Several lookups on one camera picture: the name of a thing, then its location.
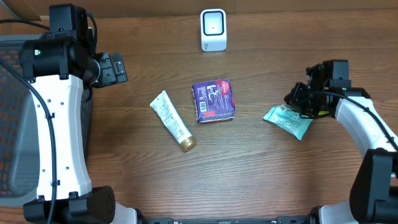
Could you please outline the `mint green wipes packet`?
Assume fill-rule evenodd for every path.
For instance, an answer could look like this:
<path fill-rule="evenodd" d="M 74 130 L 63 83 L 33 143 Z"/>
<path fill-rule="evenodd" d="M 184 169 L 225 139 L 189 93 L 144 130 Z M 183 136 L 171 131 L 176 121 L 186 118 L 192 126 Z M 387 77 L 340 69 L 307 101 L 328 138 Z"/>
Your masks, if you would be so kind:
<path fill-rule="evenodd" d="M 287 105 L 271 108 L 263 119 L 287 131 L 299 141 L 302 140 L 312 122 L 311 119 L 301 118 L 298 112 L 291 110 Z"/>

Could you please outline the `white conditioner tube gold cap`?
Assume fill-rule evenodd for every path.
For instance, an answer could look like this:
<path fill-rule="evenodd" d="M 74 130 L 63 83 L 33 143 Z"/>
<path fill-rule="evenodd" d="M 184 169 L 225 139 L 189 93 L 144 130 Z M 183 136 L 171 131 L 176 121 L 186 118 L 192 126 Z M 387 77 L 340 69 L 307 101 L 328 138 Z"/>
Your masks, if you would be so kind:
<path fill-rule="evenodd" d="M 183 152 L 188 152 L 197 145 L 165 90 L 150 103 L 150 107 L 157 113 Z"/>

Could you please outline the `purple Carefree pad pack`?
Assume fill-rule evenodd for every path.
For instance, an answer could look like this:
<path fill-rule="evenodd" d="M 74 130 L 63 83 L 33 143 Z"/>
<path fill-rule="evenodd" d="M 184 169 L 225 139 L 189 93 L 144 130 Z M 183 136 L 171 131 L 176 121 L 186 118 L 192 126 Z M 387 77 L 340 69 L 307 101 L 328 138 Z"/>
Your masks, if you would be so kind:
<path fill-rule="evenodd" d="M 236 107 L 228 79 L 194 83 L 192 93 L 199 123 L 227 121 L 234 118 Z"/>

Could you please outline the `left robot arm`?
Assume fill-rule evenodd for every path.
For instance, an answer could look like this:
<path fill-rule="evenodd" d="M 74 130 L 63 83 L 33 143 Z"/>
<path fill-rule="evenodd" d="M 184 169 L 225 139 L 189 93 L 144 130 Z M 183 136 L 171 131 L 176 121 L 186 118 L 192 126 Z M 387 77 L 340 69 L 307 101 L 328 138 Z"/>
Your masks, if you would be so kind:
<path fill-rule="evenodd" d="M 119 54 L 97 53 L 93 16 L 72 4 L 49 8 L 50 28 L 24 43 L 24 83 L 36 105 L 39 183 L 24 205 L 32 223 L 131 223 L 137 211 L 117 203 L 110 186 L 94 187 L 85 164 L 81 101 L 87 88 L 124 83 Z"/>

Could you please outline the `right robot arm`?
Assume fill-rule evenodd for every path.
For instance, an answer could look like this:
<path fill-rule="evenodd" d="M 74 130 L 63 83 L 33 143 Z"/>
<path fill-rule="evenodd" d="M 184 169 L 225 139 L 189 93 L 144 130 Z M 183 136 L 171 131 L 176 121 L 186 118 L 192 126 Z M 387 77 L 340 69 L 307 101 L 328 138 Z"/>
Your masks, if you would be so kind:
<path fill-rule="evenodd" d="M 397 223 L 397 135 L 378 115 L 370 95 L 349 79 L 347 60 L 308 67 L 308 82 L 298 82 L 284 101 L 307 119 L 330 116 L 347 130 L 363 161 L 349 199 L 317 206 L 310 223 Z"/>

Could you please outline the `white barcode scanner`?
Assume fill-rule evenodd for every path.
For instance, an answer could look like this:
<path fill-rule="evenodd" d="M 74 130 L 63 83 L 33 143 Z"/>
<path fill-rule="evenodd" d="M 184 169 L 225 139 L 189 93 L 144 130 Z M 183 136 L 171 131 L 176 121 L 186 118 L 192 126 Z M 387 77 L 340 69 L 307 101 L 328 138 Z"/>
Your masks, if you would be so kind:
<path fill-rule="evenodd" d="M 201 49 L 219 52 L 227 48 L 226 13 L 222 9 L 205 9 L 200 14 Z"/>

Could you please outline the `grey plastic shopping basket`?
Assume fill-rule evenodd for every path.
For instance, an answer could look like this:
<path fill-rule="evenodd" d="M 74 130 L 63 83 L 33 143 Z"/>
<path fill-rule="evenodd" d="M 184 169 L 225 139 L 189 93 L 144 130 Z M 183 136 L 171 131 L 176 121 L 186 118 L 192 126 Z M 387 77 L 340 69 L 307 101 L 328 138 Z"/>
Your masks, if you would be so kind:
<path fill-rule="evenodd" d="M 2 35 L 1 59 L 19 75 L 19 51 L 40 35 Z M 81 132 L 86 157 L 93 99 L 84 90 Z M 35 106 L 29 89 L 1 66 L 1 207 L 20 207 L 36 198 L 39 181 L 39 140 Z"/>

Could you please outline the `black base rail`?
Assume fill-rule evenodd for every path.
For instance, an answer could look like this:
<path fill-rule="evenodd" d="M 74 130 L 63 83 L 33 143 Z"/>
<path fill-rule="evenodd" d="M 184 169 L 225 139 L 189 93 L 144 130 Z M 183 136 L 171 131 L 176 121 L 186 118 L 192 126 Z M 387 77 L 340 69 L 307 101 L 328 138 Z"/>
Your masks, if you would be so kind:
<path fill-rule="evenodd" d="M 273 219 L 173 219 L 173 218 L 139 218 L 138 224 L 313 224 L 315 219 L 309 215 L 279 216 Z"/>

